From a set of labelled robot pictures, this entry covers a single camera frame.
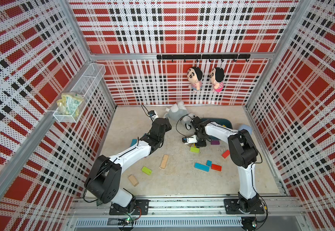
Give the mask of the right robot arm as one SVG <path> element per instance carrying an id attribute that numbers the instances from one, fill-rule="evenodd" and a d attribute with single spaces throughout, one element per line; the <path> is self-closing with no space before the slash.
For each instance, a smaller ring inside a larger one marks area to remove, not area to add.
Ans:
<path id="1" fill-rule="evenodd" d="M 187 141 L 193 143 L 194 138 L 198 148 L 205 147 L 210 137 L 228 144 L 230 158 L 237 166 L 240 182 L 238 208 L 235 210 L 243 214 L 263 214 L 264 205 L 255 184 L 255 166 L 259 151 L 249 132 L 233 130 L 209 119 L 202 121 L 199 117 L 191 119 L 190 124 L 194 129 L 194 136 L 187 138 Z"/>

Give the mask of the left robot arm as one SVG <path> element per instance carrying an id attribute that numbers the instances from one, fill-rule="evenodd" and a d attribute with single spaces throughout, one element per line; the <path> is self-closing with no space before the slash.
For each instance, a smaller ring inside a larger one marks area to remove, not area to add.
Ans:
<path id="1" fill-rule="evenodd" d="M 121 175 L 139 160 L 162 147 L 165 133 L 172 126 L 167 118 L 156 118 L 149 132 L 127 150 L 110 157 L 99 156 L 88 175 L 84 187 L 103 204 L 113 203 L 121 213 L 132 213 L 136 206 L 133 194 L 120 187 Z"/>

